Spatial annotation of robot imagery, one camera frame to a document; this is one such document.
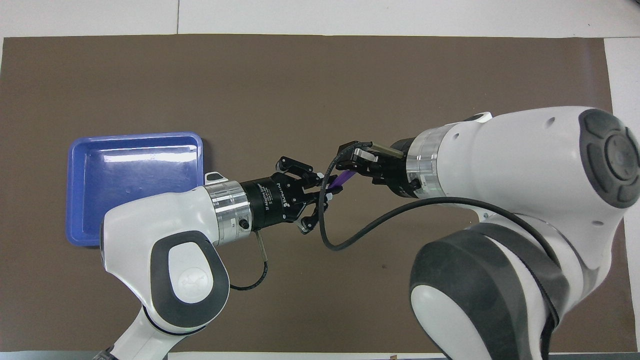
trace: brown table surface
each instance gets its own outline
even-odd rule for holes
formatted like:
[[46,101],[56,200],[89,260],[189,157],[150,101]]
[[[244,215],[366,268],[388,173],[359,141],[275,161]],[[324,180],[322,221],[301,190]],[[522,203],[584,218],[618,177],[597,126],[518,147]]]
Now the brown table surface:
[[[65,238],[67,150],[82,136],[194,131],[207,170],[245,181],[290,156],[324,170],[350,140],[392,142],[529,108],[611,110],[602,39],[170,35],[7,38],[0,74],[0,350],[93,350],[140,306]],[[364,178],[328,212],[334,241],[404,204]],[[264,284],[174,351],[438,352],[415,321],[417,250],[475,222],[431,207],[325,249],[290,224],[264,231]],[[255,241],[219,249],[252,282]],[[552,351],[636,351],[623,231],[605,283],[564,319]]]

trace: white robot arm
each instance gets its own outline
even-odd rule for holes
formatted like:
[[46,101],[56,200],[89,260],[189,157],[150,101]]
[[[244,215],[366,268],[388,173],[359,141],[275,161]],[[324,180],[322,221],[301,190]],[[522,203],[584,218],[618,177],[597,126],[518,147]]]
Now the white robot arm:
[[315,215],[300,217],[318,193],[304,190],[319,185],[322,174],[285,157],[276,169],[271,177],[243,183],[210,173],[204,186],[128,202],[106,213],[100,239],[104,268],[142,307],[120,339],[95,360],[162,359],[211,322],[227,303],[230,288],[215,247],[282,222],[296,223],[302,233],[313,230]]
[[[414,313],[452,359],[546,358],[563,315],[607,275],[614,232],[640,194],[637,142],[593,108],[477,114],[396,142],[401,159],[360,144],[343,145],[338,169],[425,199],[417,206],[462,203],[480,215],[425,245],[411,274]],[[533,229],[473,206],[482,203]],[[322,222],[321,232],[333,250],[359,238],[332,245]]]

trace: purple marker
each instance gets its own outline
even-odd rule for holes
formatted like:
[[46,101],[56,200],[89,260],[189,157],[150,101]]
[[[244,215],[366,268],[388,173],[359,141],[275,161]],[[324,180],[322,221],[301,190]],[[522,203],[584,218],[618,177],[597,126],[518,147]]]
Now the purple marker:
[[332,189],[335,188],[337,186],[342,186],[344,183],[347,182],[347,180],[351,179],[351,177],[353,177],[356,174],[355,171],[343,171],[340,175],[338,175],[338,177],[335,178],[335,180],[333,180],[333,182],[331,183],[331,185],[329,185],[329,187],[327,189]]

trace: robot logo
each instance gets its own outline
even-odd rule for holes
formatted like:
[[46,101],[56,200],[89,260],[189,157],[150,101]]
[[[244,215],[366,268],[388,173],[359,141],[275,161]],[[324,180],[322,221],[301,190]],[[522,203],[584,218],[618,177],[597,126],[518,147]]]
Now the robot logo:
[[211,290],[207,285],[209,284],[209,277],[200,268],[188,268],[183,271],[179,277],[179,287],[181,295],[184,300],[200,301]]
[[282,207],[283,208],[290,208],[291,205],[287,202],[287,198],[284,196],[284,191],[282,191],[282,185],[280,185],[280,183],[276,183],[276,185],[278,186],[278,190],[280,190],[280,198],[282,199]]

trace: blue tray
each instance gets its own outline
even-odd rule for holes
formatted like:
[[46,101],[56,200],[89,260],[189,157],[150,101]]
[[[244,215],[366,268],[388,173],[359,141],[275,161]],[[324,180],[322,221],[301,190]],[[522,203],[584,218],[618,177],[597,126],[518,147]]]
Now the blue tray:
[[194,133],[80,138],[69,149],[67,239],[100,245],[110,209],[165,192],[203,185],[202,140]]

